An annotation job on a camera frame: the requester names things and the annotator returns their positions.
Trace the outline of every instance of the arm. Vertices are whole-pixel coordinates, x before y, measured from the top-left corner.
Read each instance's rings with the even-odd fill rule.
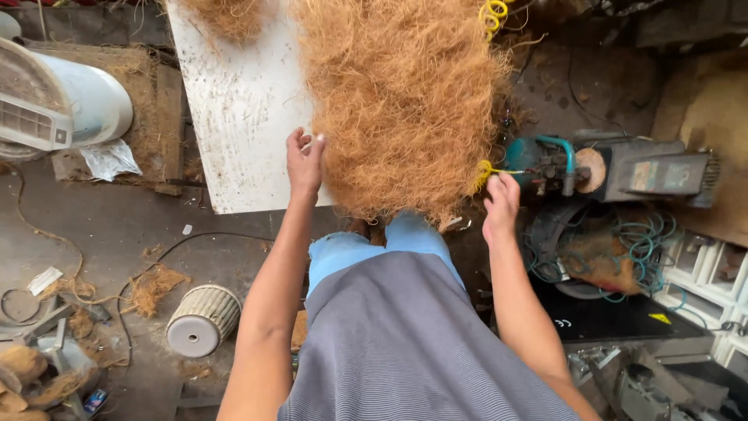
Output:
[[[519,185],[508,174],[488,180],[491,200],[483,236],[488,243],[494,311],[501,340],[584,421],[600,417],[574,387],[561,340],[530,285],[515,238]]]
[[[291,200],[278,237],[247,295],[218,421],[275,420],[291,390],[291,334],[322,183],[325,143],[294,130],[287,139]]]

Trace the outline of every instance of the light blue shorts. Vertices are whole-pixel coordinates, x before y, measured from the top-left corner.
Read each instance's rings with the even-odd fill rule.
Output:
[[[461,287],[465,288],[455,265],[452,264],[447,243],[423,216],[415,213],[401,213],[384,229],[387,248],[373,246],[369,241],[354,232],[334,232],[327,234],[309,246],[312,262],[309,266],[309,292],[328,275],[386,252],[431,253],[439,256],[454,274]]]

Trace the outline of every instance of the concrete floor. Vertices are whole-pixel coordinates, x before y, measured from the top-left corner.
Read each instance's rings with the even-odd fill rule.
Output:
[[[517,103],[531,110],[536,121],[523,127],[523,134],[568,135],[581,128],[614,128],[585,115],[570,98],[568,58],[567,49],[542,45],[519,79]],[[587,109],[619,122],[630,133],[649,134],[657,102],[650,99],[658,92],[654,63],[644,54],[613,49],[575,51],[572,79],[577,96],[587,98],[583,102]],[[649,106],[642,110],[632,103],[648,100]],[[26,177],[22,198],[26,218],[38,228],[70,239],[81,249],[85,256],[82,277],[99,287],[99,297],[118,294],[124,282],[143,268],[141,253],[146,247],[169,247],[183,239],[185,224],[194,227],[193,234],[224,231],[274,238],[283,218],[281,210],[214,215],[209,204],[198,208],[197,200],[192,200],[197,198],[197,190],[174,198],[141,187],[57,183],[48,160],[26,163],[21,168]],[[78,263],[77,254],[58,241],[34,234],[16,215],[18,178],[5,175],[0,181],[0,255],[6,256],[0,261],[0,273],[4,275],[1,289],[24,288],[50,265],[72,272]],[[480,234],[482,220],[478,207],[466,209],[473,220],[471,228],[448,234],[447,241],[473,302],[489,304],[490,300],[481,301],[474,291],[490,286],[480,273],[487,261]],[[316,209],[313,221],[315,238],[346,224],[330,208]],[[191,276],[193,286],[208,282],[223,285],[243,299],[265,259],[262,242],[221,234],[199,237],[174,250],[164,263]],[[189,288],[176,287],[151,320],[132,313],[124,316],[132,338],[132,364],[127,370],[113,368],[100,384],[111,393],[104,408],[107,420],[171,420],[177,387],[183,381],[207,395],[220,394],[225,387],[233,341],[213,355],[198,359],[214,372],[199,381],[180,376],[180,358],[166,343],[165,324]],[[114,313],[112,302],[106,306]],[[116,321],[109,327],[100,324],[96,331],[104,338],[102,345],[107,351],[126,356],[126,340]],[[195,417],[204,420],[209,415],[192,414],[189,418]]]

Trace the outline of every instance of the yellow warning label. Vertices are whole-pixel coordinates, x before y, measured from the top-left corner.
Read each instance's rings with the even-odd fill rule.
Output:
[[[670,319],[668,319],[667,316],[664,315],[664,314],[662,314],[662,313],[651,314],[651,315],[649,315],[649,317],[651,317],[651,318],[653,318],[655,320],[659,320],[659,321],[661,321],[663,323],[672,324],[670,322]]]

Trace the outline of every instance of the gray striped shirt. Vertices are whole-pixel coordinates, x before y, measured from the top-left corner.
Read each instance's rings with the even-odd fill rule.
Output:
[[[323,279],[306,307],[280,420],[579,420],[481,322],[436,255],[367,259]]]

